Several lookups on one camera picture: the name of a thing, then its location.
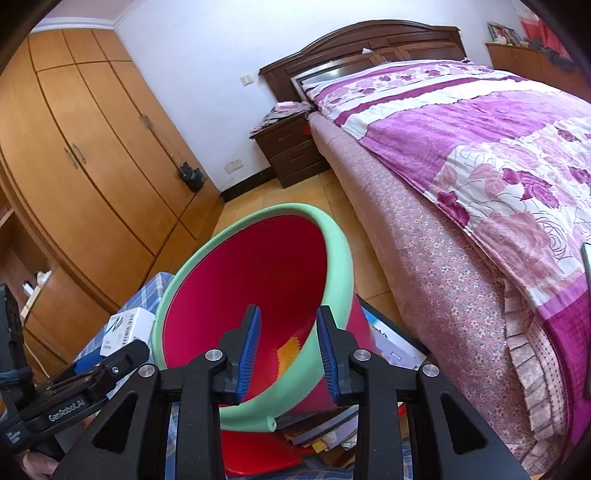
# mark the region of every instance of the wooden headboard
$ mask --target wooden headboard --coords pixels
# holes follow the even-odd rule
[[[367,48],[372,53],[362,54]],[[457,27],[404,20],[370,20],[335,30],[297,53],[263,67],[278,101],[301,101],[301,85],[360,72],[385,61],[466,57]]]

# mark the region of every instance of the white wall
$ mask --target white wall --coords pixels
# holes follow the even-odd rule
[[[215,185],[269,166],[249,131],[274,104],[260,67],[337,29],[393,18],[461,29],[468,57],[490,64],[488,21],[521,31],[511,0],[146,0],[116,31]],[[241,158],[230,176],[223,166]]]

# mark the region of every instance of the pillow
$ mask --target pillow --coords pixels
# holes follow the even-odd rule
[[[492,71],[490,67],[472,62],[465,63],[464,60],[396,61],[338,79],[309,83],[304,85],[303,89],[310,100],[318,106],[320,112],[329,116],[335,107],[343,103],[369,95],[382,97],[387,95],[384,92],[388,90],[400,90],[434,77],[475,75]]]

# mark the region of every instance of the pink floral comforter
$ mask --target pink floral comforter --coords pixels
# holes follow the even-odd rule
[[[433,202],[508,279],[552,340],[570,446],[591,420],[580,256],[591,238],[591,105],[508,72],[456,61],[384,64],[307,85],[320,112]],[[519,368],[527,352],[505,305]],[[520,375],[524,388],[527,378]]]

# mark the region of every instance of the wooden dresser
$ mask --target wooden dresser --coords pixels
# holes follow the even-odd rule
[[[498,43],[487,43],[486,46],[491,55],[492,65],[497,70],[506,70],[536,82],[543,82],[591,102],[591,89],[577,70],[563,70],[550,63],[548,57],[539,50]]]
[[[283,118],[251,136],[261,147],[283,188],[330,168],[308,131],[306,113],[301,112]]]

